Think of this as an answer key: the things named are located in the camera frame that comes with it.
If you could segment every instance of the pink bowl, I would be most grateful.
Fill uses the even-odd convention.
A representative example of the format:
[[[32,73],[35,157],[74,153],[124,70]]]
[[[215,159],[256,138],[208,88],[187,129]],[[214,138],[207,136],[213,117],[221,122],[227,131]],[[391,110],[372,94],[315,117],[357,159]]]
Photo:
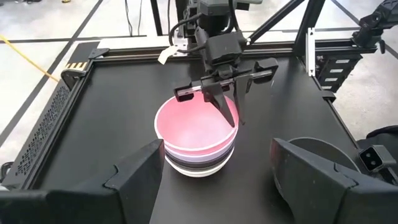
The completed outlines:
[[[179,103],[175,97],[167,100],[155,117],[155,131],[169,149],[187,155],[204,155],[219,151],[231,142],[238,131],[239,116],[234,102],[225,97],[235,127],[203,94],[194,93],[192,100]]]

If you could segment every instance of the tag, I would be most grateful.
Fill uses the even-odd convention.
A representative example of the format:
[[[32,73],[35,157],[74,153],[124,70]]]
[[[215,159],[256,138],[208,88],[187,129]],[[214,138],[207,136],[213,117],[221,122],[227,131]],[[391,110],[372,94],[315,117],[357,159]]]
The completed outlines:
[[[173,54],[175,54],[178,50],[178,47],[176,46],[170,46],[164,49],[160,55],[159,58],[157,59],[162,65],[166,63],[166,60]]]

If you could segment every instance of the bowl rim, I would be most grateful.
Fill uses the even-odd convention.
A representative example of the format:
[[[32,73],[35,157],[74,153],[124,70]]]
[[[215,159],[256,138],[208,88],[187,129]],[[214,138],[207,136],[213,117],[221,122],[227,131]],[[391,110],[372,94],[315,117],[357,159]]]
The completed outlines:
[[[227,147],[230,147],[232,144],[234,144],[234,141],[235,141],[235,139],[236,139],[236,135],[237,135],[237,134],[238,134],[238,132],[236,131],[236,132],[234,133],[233,138],[232,138],[224,147],[222,147],[221,149],[219,149],[219,150],[217,150],[217,151],[214,151],[214,152],[211,152],[211,153],[209,153],[209,154],[204,154],[204,155],[187,155],[187,154],[182,154],[182,153],[180,153],[180,152],[174,151],[174,150],[171,149],[170,146],[168,146],[167,144],[165,144],[164,147],[165,147],[165,149],[168,150],[169,152],[171,151],[171,154],[173,154],[174,156],[177,155],[177,156],[180,156],[180,157],[184,157],[184,159],[187,159],[187,158],[189,158],[189,159],[202,159],[202,158],[206,158],[206,157],[213,156],[213,155],[215,155],[215,154],[217,154],[217,153],[219,153],[219,152],[221,152],[221,151],[224,151]]]
[[[177,170],[179,173],[181,173],[183,175],[186,175],[186,176],[189,176],[189,177],[207,177],[207,176],[213,175],[213,174],[217,173],[219,170],[221,170],[226,165],[226,163],[229,161],[229,159],[231,158],[231,156],[234,153],[234,151],[235,151],[235,148],[232,149],[232,151],[230,152],[228,157],[220,165],[218,165],[216,167],[213,167],[210,170],[204,170],[204,171],[198,171],[198,172],[185,170],[185,169],[181,169],[181,168],[177,167],[172,161],[170,161],[170,159],[167,156],[165,157],[165,160],[175,170]]]
[[[226,100],[229,100],[229,101],[232,101],[232,102],[233,102],[233,100],[231,100],[229,97],[227,97],[227,96],[225,96],[225,95],[224,95],[224,97],[226,98]],[[232,128],[231,132],[228,133],[228,135],[227,135],[225,138],[223,138],[222,140],[220,140],[220,141],[218,141],[218,142],[216,142],[216,143],[213,143],[213,144],[211,144],[211,145],[209,145],[209,146],[206,146],[206,147],[187,148],[187,147],[175,146],[175,145],[169,143],[167,140],[165,140],[165,139],[162,137],[162,135],[160,134],[159,130],[157,129],[157,125],[156,125],[156,124],[157,124],[158,117],[159,117],[159,113],[162,111],[163,107],[164,107],[168,102],[172,101],[173,99],[175,99],[175,96],[171,97],[170,99],[168,99],[166,102],[164,102],[164,103],[162,104],[162,106],[161,106],[161,107],[157,110],[157,112],[156,112],[155,121],[154,121],[155,132],[156,132],[157,137],[158,137],[159,139],[163,139],[163,141],[165,142],[165,144],[168,144],[170,147],[173,147],[173,148],[178,149],[178,150],[181,150],[181,151],[203,151],[203,150],[211,149],[212,147],[215,147],[215,146],[217,146],[217,145],[219,145],[219,144],[222,144],[223,142],[227,141],[227,140],[234,134],[234,132],[237,131],[237,129],[238,129],[238,127],[239,127],[239,119],[238,119],[238,122],[236,122],[236,121],[234,120],[234,122],[235,122],[235,127]]]

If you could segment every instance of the yellow cable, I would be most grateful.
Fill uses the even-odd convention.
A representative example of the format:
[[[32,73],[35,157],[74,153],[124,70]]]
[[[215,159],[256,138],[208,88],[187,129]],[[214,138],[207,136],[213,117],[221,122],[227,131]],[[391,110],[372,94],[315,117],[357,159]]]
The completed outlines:
[[[10,46],[10,48],[12,48],[13,50],[15,50],[20,56],[22,56],[25,60],[27,60],[30,64],[32,64],[33,66],[35,66],[37,69],[39,69],[41,72],[44,73],[44,75],[48,76],[49,78],[51,78],[52,80],[59,82],[58,78],[55,78],[54,76],[50,75],[48,72],[46,72],[43,68],[40,68],[38,65],[36,65],[31,59],[29,59],[28,57],[26,57],[22,52],[20,52],[15,46],[13,46],[12,43],[10,43],[3,35],[0,34],[0,39],[2,39],[4,41],[4,43],[6,43],[8,46]]]

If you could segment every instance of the white label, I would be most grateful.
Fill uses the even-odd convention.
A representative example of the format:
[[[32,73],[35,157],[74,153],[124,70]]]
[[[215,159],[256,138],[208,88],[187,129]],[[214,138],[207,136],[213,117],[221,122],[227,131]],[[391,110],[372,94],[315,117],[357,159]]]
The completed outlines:
[[[178,50],[177,46],[170,46],[164,49],[157,59],[162,65],[166,63],[166,60],[173,54],[175,54]]]
[[[343,71],[343,69],[331,69],[330,73],[340,73],[342,71]]]
[[[346,60],[337,60],[336,63],[348,63],[349,59]]]
[[[337,78],[326,78],[325,82],[335,82],[337,81]]]

